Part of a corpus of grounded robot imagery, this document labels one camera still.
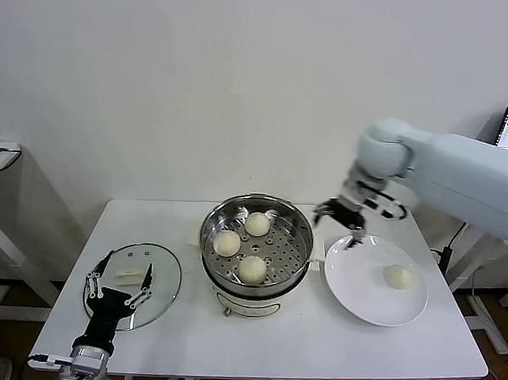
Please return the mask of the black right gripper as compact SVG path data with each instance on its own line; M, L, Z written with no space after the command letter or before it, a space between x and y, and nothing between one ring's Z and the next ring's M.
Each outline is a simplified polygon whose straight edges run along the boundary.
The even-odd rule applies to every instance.
M312 225L318 226L324 217L331 217L346 228L351 228L351 239L345 244L345 250L351 249L363 242L366 235L365 218L357 211L352 211L335 198L330 198L318 204L312 211Z

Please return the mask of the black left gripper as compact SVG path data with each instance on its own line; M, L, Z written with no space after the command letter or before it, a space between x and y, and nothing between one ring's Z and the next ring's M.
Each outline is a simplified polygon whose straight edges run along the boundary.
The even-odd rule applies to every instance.
M74 340L73 347L87 345L112 353L115 349L113 339L117 332L118 322L133 314L133 310L151 297L152 269L149 263L140 291L133 297L111 288L101 288L101 278L110 262L113 250L110 250L87 274L87 304L93 312L85 332Z

